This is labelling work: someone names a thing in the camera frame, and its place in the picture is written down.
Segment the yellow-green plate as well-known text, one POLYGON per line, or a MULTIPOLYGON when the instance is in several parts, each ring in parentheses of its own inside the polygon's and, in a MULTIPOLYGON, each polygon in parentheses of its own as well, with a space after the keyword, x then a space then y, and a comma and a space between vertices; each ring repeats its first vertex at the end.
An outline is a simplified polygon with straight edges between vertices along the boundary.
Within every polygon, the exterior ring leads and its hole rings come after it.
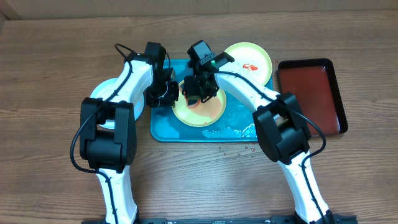
POLYGON ((174 115, 184 124, 193 127, 204 127, 219 120, 226 108, 226 94, 219 90, 215 97, 206 103, 200 100, 188 105, 188 99, 182 94, 184 81, 179 83, 179 96, 173 107, 174 115))
POLYGON ((271 58, 262 47, 250 42, 239 42, 229 46, 225 52, 234 58, 245 74, 258 83, 266 85, 271 79, 271 58))

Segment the light blue plate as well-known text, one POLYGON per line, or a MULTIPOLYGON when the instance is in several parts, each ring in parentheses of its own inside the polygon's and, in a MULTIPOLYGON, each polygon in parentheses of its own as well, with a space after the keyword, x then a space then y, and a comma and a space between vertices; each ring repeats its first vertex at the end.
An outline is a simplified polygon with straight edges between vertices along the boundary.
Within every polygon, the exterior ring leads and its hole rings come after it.
MULTIPOLYGON (((117 80, 117 78, 111 78, 111 79, 108 79, 108 80, 100 83, 92 91, 90 97, 91 98, 102 98, 102 99, 105 100, 106 97, 103 96, 103 94, 108 92, 108 90, 114 85, 116 80, 117 80)), ((135 120, 137 120, 141 116, 141 113, 144 110, 144 103, 145 103, 144 95, 141 95, 141 97, 137 98, 137 101, 134 102, 134 117, 135 117, 135 120)), ((104 124, 101 124, 100 126, 102 128, 105 128, 105 129, 114 129, 114 120, 107 120, 104 124)))

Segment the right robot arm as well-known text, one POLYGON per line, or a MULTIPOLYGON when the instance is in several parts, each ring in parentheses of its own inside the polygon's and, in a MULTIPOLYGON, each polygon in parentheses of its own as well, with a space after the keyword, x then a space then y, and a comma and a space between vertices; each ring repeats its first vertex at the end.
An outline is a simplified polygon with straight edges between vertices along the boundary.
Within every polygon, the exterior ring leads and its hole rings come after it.
POLYGON ((264 154, 280 165, 292 192, 298 223, 334 223, 312 171, 309 126, 314 122, 302 114, 291 93, 280 94, 259 84, 239 70, 234 58, 215 55, 200 40, 187 51, 193 74, 184 78, 183 95, 188 102, 206 103, 218 90, 233 95, 252 112, 257 141, 264 154))

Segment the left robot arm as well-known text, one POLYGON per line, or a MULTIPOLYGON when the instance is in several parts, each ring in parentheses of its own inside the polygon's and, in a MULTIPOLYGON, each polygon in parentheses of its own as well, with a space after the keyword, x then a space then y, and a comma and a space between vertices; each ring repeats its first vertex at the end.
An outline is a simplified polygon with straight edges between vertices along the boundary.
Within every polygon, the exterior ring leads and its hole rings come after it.
POLYGON ((130 51, 117 79, 96 87, 81 103, 80 127, 72 146, 88 161, 87 173, 97 176, 104 196, 103 223, 134 223, 138 208, 132 196, 130 166, 137 150, 136 119, 145 105, 173 107, 178 83, 166 49, 148 42, 144 53, 130 51))

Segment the teal plastic tray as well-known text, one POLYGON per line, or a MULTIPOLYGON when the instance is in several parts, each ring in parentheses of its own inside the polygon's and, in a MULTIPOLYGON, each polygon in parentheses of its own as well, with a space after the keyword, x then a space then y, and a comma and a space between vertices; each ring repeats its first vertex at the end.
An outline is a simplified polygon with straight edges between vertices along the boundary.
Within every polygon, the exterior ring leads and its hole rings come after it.
MULTIPOLYGON (((181 82, 187 72, 189 59, 172 59, 171 67, 176 71, 176 81, 181 82)), ((243 62, 243 70, 254 78, 266 78, 265 87, 272 86, 272 62, 243 62)), ((226 93, 226 108, 215 123, 205 127, 193 127, 181 122, 173 108, 152 108, 150 132, 162 142, 249 142, 257 141, 252 113, 231 94, 226 93)))

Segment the black red-lined tray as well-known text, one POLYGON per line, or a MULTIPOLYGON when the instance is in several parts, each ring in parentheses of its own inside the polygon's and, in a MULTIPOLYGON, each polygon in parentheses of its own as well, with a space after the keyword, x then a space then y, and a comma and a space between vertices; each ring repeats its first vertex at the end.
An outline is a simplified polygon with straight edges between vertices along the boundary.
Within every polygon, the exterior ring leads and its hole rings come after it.
POLYGON ((326 136, 348 130, 333 62, 328 58, 286 60, 278 64, 282 93, 293 93, 303 115, 326 136))

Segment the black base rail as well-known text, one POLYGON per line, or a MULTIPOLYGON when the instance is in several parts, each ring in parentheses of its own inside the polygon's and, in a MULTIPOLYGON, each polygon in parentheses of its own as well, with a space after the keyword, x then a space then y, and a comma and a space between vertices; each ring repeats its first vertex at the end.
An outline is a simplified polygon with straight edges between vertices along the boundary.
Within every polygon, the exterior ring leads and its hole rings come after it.
MULTIPOLYGON (((337 224, 358 224, 356 216, 333 215, 333 221, 330 223, 337 224)), ((83 221, 86 224, 103 224, 100 221, 83 221)), ((295 224, 300 223, 294 215, 274 215, 270 218, 230 218, 230 219, 185 219, 185 220, 168 220, 166 218, 145 218, 134 221, 134 224, 295 224)))

